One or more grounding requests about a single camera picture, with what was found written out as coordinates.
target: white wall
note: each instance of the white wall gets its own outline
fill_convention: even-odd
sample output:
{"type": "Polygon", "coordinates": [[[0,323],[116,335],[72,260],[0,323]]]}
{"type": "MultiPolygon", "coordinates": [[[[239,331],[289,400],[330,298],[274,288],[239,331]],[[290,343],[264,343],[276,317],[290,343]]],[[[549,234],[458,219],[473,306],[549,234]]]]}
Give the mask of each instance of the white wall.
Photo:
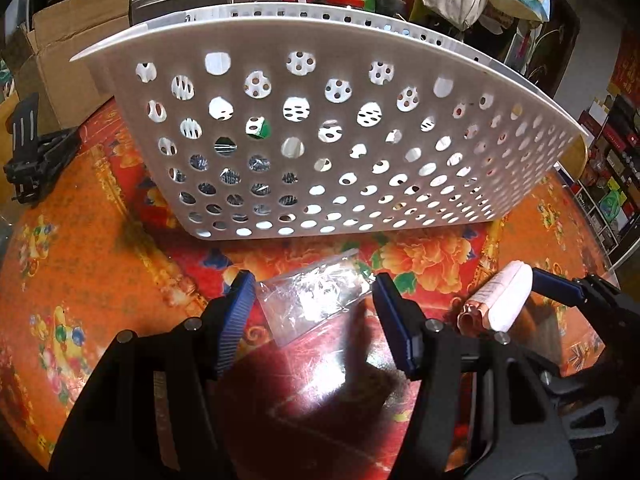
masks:
{"type": "Polygon", "coordinates": [[[567,0],[580,19],[580,33],[554,100],[577,119],[595,97],[604,100],[624,28],[613,0],[567,0]]]}

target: clear plastic bag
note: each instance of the clear plastic bag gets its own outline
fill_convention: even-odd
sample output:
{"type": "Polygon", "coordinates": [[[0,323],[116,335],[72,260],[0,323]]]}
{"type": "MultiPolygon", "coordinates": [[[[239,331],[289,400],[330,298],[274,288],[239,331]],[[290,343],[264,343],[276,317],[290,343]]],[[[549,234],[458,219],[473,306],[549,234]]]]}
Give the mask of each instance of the clear plastic bag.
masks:
{"type": "Polygon", "coordinates": [[[358,266],[358,250],[332,256],[256,284],[273,338],[284,346],[369,294],[373,275],[358,266]]]}

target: metal screw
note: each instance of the metal screw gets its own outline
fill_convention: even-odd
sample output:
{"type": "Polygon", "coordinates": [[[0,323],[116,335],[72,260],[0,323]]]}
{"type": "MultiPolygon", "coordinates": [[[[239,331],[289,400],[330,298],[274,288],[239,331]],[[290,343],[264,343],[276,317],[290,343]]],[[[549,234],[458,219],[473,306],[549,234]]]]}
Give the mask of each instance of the metal screw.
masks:
{"type": "Polygon", "coordinates": [[[496,332],[494,334],[494,339],[501,345],[508,345],[511,342],[511,338],[506,332],[496,332]]]}
{"type": "Polygon", "coordinates": [[[183,325],[186,330],[197,330],[202,326],[202,320],[199,317],[190,317],[184,320],[183,325]]]}
{"type": "Polygon", "coordinates": [[[540,380],[543,382],[543,384],[546,384],[546,386],[549,386],[551,384],[551,379],[552,375],[546,370],[540,374],[540,380]]]}
{"type": "Polygon", "coordinates": [[[118,343],[128,343],[133,339],[133,332],[131,330],[120,330],[116,336],[118,343]]]}
{"type": "Polygon", "coordinates": [[[427,327],[427,330],[429,330],[430,332],[439,332],[444,328],[444,325],[439,319],[433,319],[433,318],[425,321],[424,325],[425,327],[427,327]]]}

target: orange tablecloth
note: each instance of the orange tablecloth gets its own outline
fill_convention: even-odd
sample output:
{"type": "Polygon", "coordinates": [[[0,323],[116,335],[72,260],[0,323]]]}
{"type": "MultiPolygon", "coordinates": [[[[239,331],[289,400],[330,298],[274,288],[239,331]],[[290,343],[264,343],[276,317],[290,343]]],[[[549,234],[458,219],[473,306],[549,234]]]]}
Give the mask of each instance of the orange tablecloth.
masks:
{"type": "MultiPolygon", "coordinates": [[[[199,315],[239,269],[263,280],[355,247],[363,268],[391,273],[405,297],[445,320],[513,259],[570,278],[605,271],[555,174],[485,224],[215,243],[177,224],[113,101],[81,135],[55,190],[24,212],[0,274],[0,410],[43,465],[114,335],[164,332],[199,315]]],[[[532,298],[513,334],[569,374],[602,350],[576,309],[543,298],[532,298]]],[[[370,304],[283,349],[256,304],[212,402],[241,478],[384,479],[417,386],[395,370],[370,304]]]]}

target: perforated basket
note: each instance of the perforated basket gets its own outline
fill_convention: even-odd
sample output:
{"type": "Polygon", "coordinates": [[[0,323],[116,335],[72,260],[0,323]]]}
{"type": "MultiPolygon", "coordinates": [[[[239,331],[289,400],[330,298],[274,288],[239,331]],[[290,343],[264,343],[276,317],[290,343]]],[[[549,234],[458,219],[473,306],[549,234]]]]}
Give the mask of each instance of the perforated basket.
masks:
{"type": "Polygon", "coordinates": [[[176,12],[75,59],[113,91],[153,179],[201,238],[487,221],[579,132],[481,52],[351,9],[176,12]]]}

